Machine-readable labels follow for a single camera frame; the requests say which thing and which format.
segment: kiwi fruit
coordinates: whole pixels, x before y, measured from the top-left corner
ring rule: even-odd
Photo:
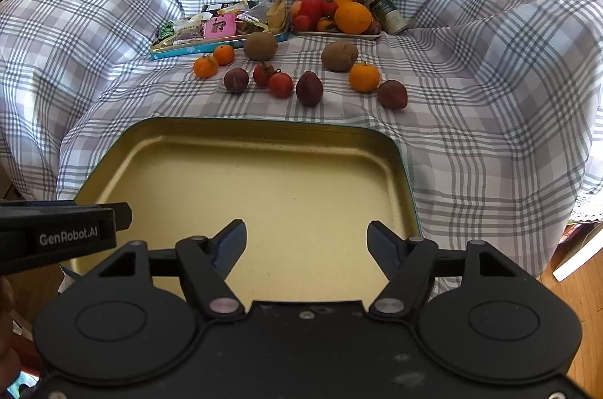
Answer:
[[[245,39],[243,51],[252,61],[269,61],[276,54],[279,45],[269,32],[254,32]]]
[[[377,101],[384,108],[401,110],[408,105],[408,92],[401,82],[390,79],[377,89]]]
[[[358,49],[351,42],[343,40],[328,44],[320,59],[329,71],[347,73],[358,59]]]

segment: circular pad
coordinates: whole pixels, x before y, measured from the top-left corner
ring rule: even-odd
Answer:
[[[122,341],[146,324],[147,313],[128,302],[101,302],[80,312],[77,329],[94,341]]]
[[[44,308],[34,326],[40,355],[82,382],[137,382],[170,366],[197,325],[179,297],[134,278],[75,285]]]
[[[451,371],[498,383],[565,370],[582,333],[569,306],[538,282],[505,277],[463,281],[435,297],[421,310],[417,328]]]
[[[538,328],[535,312],[515,302],[487,302],[469,312],[469,324],[485,338],[517,341]]]

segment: tray of fruit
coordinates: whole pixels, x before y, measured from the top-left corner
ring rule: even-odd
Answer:
[[[381,15],[365,0],[297,0],[289,9],[298,35],[376,40],[382,34]]]

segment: wooden floor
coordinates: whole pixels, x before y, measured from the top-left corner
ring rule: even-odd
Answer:
[[[44,303],[56,296],[62,280],[58,265],[11,275],[15,309],[32,322]],[[603,399],[603,251],[562,282],[550,268],[542,283],[574,309],[583,326],[583,340],[570,376],[595,399]]]
[[[569,375],[595,399],[603,399],[603,251],[562,282],[551,268],[542,283],[574,309],[582,322],[582,345]]]
[[[54,264],[7,278],[13,287],[14,309],[32,324],[44,304],[56,297],[58,286],[63,281],[63,272],[58,264]]]

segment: potato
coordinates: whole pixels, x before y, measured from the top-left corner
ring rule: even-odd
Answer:
[[[358,59],[358,49],[351,42],[332,42],[324,48],[320,59],[325,69],[347,73]]]

